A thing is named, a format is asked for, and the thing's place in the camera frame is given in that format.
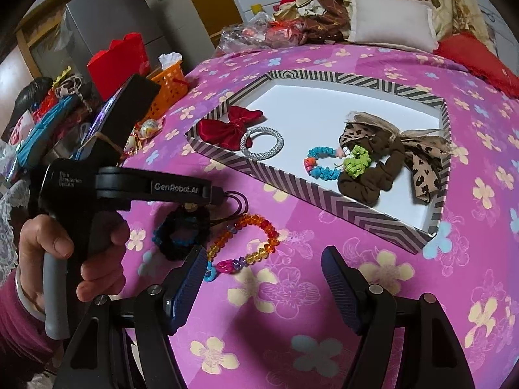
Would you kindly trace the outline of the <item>magenta sleeve forearm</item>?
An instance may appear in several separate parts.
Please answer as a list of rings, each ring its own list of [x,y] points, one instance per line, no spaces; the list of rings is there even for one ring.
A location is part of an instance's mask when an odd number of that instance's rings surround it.
[[[19,300],[15,273],[1,287],[1,371],[23,377],[43,370],[61,343],[50,339],[43,321],[26,311]]]

